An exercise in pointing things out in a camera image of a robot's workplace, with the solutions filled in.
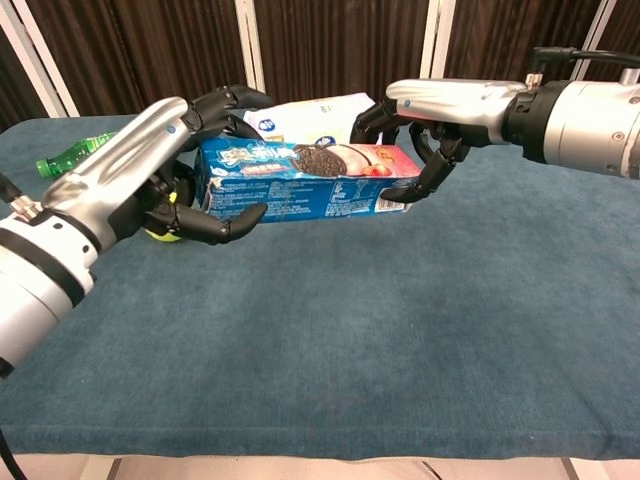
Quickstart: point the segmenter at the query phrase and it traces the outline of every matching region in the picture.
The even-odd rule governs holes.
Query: white floor
[[[124,457],[117,469],[112,469],[112,457],[95,455],[19,455],[17,459],[30,480],[435,480],[422,460],[443,480],[575,480],[559,458],[342,462],[288,457]],[[640,460],[580,461],[576,471],[580,480],[640,480]],[[3,466],[0,480],[10,480]]]

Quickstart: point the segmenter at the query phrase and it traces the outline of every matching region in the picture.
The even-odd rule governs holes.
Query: black robotic finger
[[[191,105],[199,117],[200,125],[194,130],[213,128],[220,121],[220,117],[226,115],[225,110],[235,107],[236,103],[235,97],[226,87],[196,98]]]
[[[176,160],[173,164],[173,179],[176,202],[190,206],[196,198],[196,176],[193,168]]]
[[[413,123],[409,128],[411,141],[418,156],[425,163],[415,184],[408,187],[390,188],[381,197],[398,203],[414,203],[434,193],[469,152],[469,147],[448,132],[438,131],[441,145],[437,151],[429,146],[428,131],[438,128],[433,124]]]
[[[171,232],[181,238],[216,245],[244,237],[262,220],[266,211],[267,205],[258,203],[233,220],[221,221],[201,210],[165,200],[147,212],[144,227],[158,235]]]
[[[409,121],[398,116],[395,100],[386,99],[356,117],[349,142],[373,144],[382,133],[382,143],[392,145],[396,141],[398,127]]]
[[[228,90],[235,97],[233,108],[269,108],[275,105],[269,95],[244,85],[232,85]]]
[[[229,114],[227,117],[227,127],[225,128],[225,132],[238,138],[262,140],[262,136],[255,130],[255,128],[233,114]]]

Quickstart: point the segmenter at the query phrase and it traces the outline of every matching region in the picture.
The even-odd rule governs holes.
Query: cookie image
[[[296,145],[297,159],[291,160],[295,168],[317,177],[339,177],[347,174],[347,164],[338,155],[319,145]]]
[[[347,175],[350,177],[366,175],[364,170],[371,166],[367,156],[350,145],[329,145],[326,149],[335,153],[344,161],[347,165]]]
[[[393,175],[393,172],[389,167],[382,163],[374,163],[370,167],[363,169],[362,174],[367,177],[390,177]]]

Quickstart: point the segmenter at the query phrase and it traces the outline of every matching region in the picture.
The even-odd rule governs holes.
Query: brown curtain
[[[23,120],[48,115],[2,29],[0,51],[0,132],[3,132]]]
[[[445,77],[523,81],[533,47],[582,47],[599,3],[458,0]],[[569,78],[572,69],[550,65],[545,80]]]
[[[233,0],[28,0],[81,115],[246,84]]]
[[[418,77],[428,0],[255,0],[267,93],[277,102]]]
[[[618,0],[598,43],[598,50],[640,55],[640,0]],[[618,80],[624,66],[591,62],[586,80]]]

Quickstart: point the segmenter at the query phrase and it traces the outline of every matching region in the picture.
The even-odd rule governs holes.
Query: white package
[[[320,145],[349,143],[356,117],[373,104],[366,93],[354,93],[247,111],[244,120],[264,140]]]

